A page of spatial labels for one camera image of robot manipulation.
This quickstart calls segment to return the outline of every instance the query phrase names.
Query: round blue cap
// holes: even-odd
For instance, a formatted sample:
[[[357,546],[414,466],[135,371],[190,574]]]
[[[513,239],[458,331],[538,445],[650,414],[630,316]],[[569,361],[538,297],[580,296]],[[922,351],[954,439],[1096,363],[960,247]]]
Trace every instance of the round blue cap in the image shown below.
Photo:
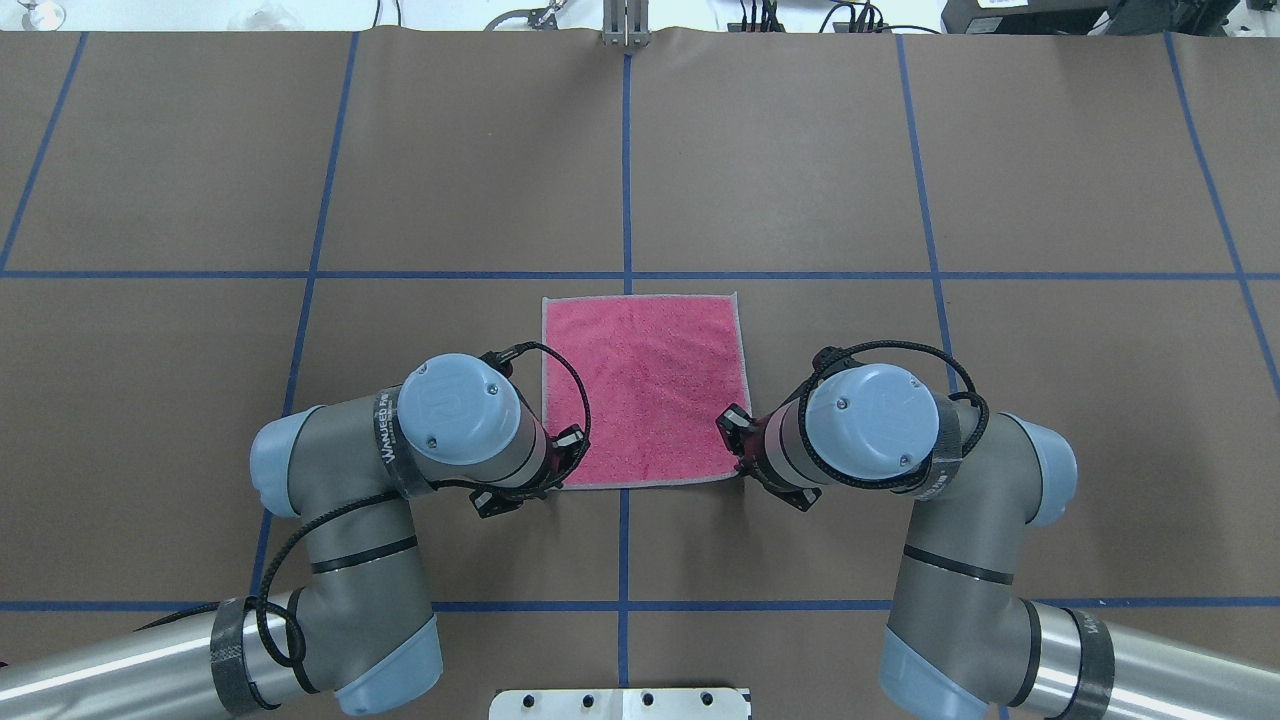
[[[262,507],[270,510],[271,515],[298,516],[293,503],[289,502],[289,460],[293,457],[293,443],[297,442],[302,425],[321,407],[324,405],[316,405],[303,413],[271,420],[253,438],[253,446],[248,451],[248,475],[262,500]]]
[[[1036,516],[1028,525],[1037,528],[1048,525],[1066,512],[1066,505],[1075,497],[1075,484],[1079,469],[1075,465],[1075,452],[1066,438],[1048,428],[1028,423],[1016,415],[1004,413],[1027,433],[1036,448],[1036,459],[1041,466],[1041,503]]]
[[[447,465],[475,465],[502,452],[520,429],[516,388],[470,355],[431,357],[410,373],[396,404],[413,450]]]
[[[938,407],[929,388],[883,363],[836,373],[818,386],[805,423],[823,460],[865,480],[909,471],[938,441]]]

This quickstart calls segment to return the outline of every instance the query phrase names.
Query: light blue joint cap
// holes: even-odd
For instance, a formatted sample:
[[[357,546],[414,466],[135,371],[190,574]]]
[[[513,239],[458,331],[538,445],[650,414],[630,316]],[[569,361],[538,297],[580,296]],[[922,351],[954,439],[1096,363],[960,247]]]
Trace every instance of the light blue joint cap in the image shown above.
[[[293,443],[302,432],[302,425],[312,413],[324,407],[316,405],[310,410],[294,413],[288,418],[271,420],[257,432],[253,446],[248,451],[248,474],[262,498],[262,507],[271,515],[297,518],[298,512],[289,502],[289,460],[293,457]]]
[[[823,460],[867,480],[911,470],[938,441],[938,407],[929,388],[883,363],[842,370],[818,386],[805,423]]]
[[[436,462],[475,465],[511,445],[521,405],[500,373],[479,357],[449,354],[410,373],[396,414],[413,450]]]
[[[902,710],[922,720],[982,720],[987,703],[942,674],[884,628],[881,688]]]
[[[444,673],[435,615],[390,655],[349,684],[339,688],[338,705],[347,715],[394,710],[435,687]]]
[[[1036,448],[1036,459],[1041,465],[1041,505],[1028,525],[1042,528],[1061,518],[1066,512],[1066,505],[1075,497],[1075,484],[1079,479],[1075,452],[1071,451],[1066,438],[1053,430],[1009,413],[1004,415],[1018,423]]]

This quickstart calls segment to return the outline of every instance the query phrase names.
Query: pink cloth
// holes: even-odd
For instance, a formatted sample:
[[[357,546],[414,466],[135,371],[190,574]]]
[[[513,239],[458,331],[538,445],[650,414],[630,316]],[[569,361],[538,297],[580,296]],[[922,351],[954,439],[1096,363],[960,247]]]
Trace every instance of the pink cloth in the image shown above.
[[[750,410],[737,296],[631,295],[543,301],[543,340],[577,369],[591,448],[566,488],[718,480],[733,474],[716,418]],[[550,432],[582,421],[573,378],[543,364]]]

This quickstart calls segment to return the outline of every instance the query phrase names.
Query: blue grid line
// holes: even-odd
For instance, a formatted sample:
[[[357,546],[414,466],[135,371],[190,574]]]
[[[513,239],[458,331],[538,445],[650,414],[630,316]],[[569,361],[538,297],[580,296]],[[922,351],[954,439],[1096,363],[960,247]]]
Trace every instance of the blue grid line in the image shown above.
[[[0,270],[13,279],[308,279],[307,270]],[[1052,270],[938,270],[943,281],[1238,282],[1236,273],[1107,273]],[[1280,281],[1280,273],[1244,273]],[[481,281],[932,281],[916,270],[317,270],[317,279]]]
[[[1249,311],[1249,322],[1253,323],[1253,333],[1258,338],[1262,360],[1266,363],[1267,373],[1271,375],[1271,389],[1280,398],[1280,372],[1276,372],[1276,361],[1271,355],[1271,343],[1267,342],[1267,333],[1262,328],[1262,319],[1258,316],[1258,309],[1253,304],[1253,292],[1249,290],[1249,281],[1244,274],[1244,264],[1240,261],[1240,252],[1235,247],[1231,225],[1226,222],[1226,211],[1222,210],[1222,199],[1217,193],[1217,183],[1213,182],[1213,173],[1208,169],[1208,159],[1204,158],[1204,149],[1201,146],[1199,132],[1196,129],[1196,118],[1192,117],[1192,105],[1187,99],[1187,87],[1183,85],[1183,72],[1178,64],[1178,53],[1174,50],[1174,36],[1170,32],[1165,33],[1165,50],[1169,51],[1169,68],[1174,73],[1174,86],[1178,88],[1178,101],[1183,106],[1183,119],[1187,120],[1187,133],[1190,136],[1192,149],[1196,151],[1196,160],[1199,163],[1201,174],[1204,176],[1204,187],[1208,188],[1208,197],[1213,204],[1213,214],[1217,215],[1217,225],[1222,231],[1222,241],[1226,242],[1226,252],[1231,256],[1231,266],[1235,268],[1235,277],[1240,282],[1240,295],[1244,297],[1244,306]]]
[[[316,234],[311,243],[311,264],[307,268],[307,286],[302,291],[302,309],[298,311],[298,329],[293,337],[293,356],[289,360],[289,379],[284,388],[284,406],[280,416],[293,413],[293,396],[298,387],[298,369],[302,366],[302,348],[307,342],[307,324],[311,320],[311,300],[315,297],[316,277],[320,272],[320,252],[324,249],[324,229],[329,219],[329,199],[333,195],[333,178],[338,172],[338,151],[342,147],[342,127],[347,120],[347,99],[351,96],[351,76],[356,69],[356,50],[360,46],[360,33],[351,33],[347,49],[347,69],[342,79],[342,96],[338,99],[338,118],[333,124],[333,142],[329,145],[329,165],[325,169],[324,192],[320,196],[320,213],[316,217]],[[271,537],[271,511],[262,510],[262,524],[257,534],[257,550],[253,553],[253,575],[250,580],[250,594],[257,594],[262,578],[262,564],[266,561],[266,546]]]
[[[938,247],[933,242],[933,215],[929,211],[929,191],[924,183],[924,161],[920,158],[920,137],[915,127],[915,102],[911,101],[911,78],[906,68],[906,44],[901,35],[895,35],[897,45],[897,69],[902,78],[902,105],[906,109],[906,133],[911,140],[911,161],[915,165],[915,192],[920,199],[920,222],[924,225],[924,246],[929,254],[929,274],[933,279],[933,305],[938,313],[938,331],[942,334],[942,350],[951,351],[951,323],[947,320],[947,301],[942,295],[942,273],[938,265]],[[956,374],[947,368],[947,384],[951,392],[957,389]]]
[[[1032,598],[1075,610],[1280,607],[1280,596]],[[0,600],[0,612],[175,612],[205,601]],[[522,600],[436,602],[438,612],[887,612],[890,600]]]
[[[631,295],[631,54],[622,55],[622,295]],[[631,491],[618,491],[618,687],[631,682]]]
[[[36,149],[36,159],[31,163],[27,184],[22,187],[22,196],[18,199],[18,206],[13,211],[13,222],[9,223],[9,233],[4,238],[4,249],[0,250],[0,270],[4,270],[5,265],[9,264],[9,254],[13,252],[13,243],[18,240],[18,228],[22,227],[22,217],[27,211],[27,201],[31,200],[31,191],[36,188],[36,178],[40,176],[41,165],[45,164],[45,152],[49,150],[49,142],[54,138],[54,128],[58,127],[58,118],[63,114],[63,105],[67,104],[67,95],[72,90],[72,81],[76,79],[76,68],[79,67],[81,56],[84,54],[86,42],[88,42],[88,33],[82,32],[79,42],[76,44],[76,54],[72,55],[72,61],[67,67],[67,76],[63,77],[63,87],[58,91],[54,110],[49,114],[45,135],[40,138],[40,146]]]

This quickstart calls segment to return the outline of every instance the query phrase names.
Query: white floor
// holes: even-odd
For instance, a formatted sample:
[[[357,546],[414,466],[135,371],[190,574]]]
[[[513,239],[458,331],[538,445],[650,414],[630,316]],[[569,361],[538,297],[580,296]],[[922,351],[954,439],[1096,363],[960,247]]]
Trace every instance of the white floor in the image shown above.
[[[36,0],[23,0],[35,3]],[[547,0],[399,0],[401,24],[416,29],[477,31],[499,14],[538,6]],[[374,24],[397,24],[396,0],[59,0],[65,10],[63,31],[225,31],[314,29],[352,31]],[[878,0],[892,24],[941,29],[946,0]],[[782,0],[778,17],[788,32],[817,32],[831,9],[828,0]],[[27,9],[0,0],[0,29],[23,29]],[[845,19],[837,12],[836,19]],[[650,0],[649,24],[724,31],[742,17],[737,0]],[[568,0],[558,15],[561,27],[599,28],[602,0]],[[1258,13],[1245,3],[1231,13],[1233,35],[1280,36],[1280,13]],[[512,29],[522,23],[509,23]]]

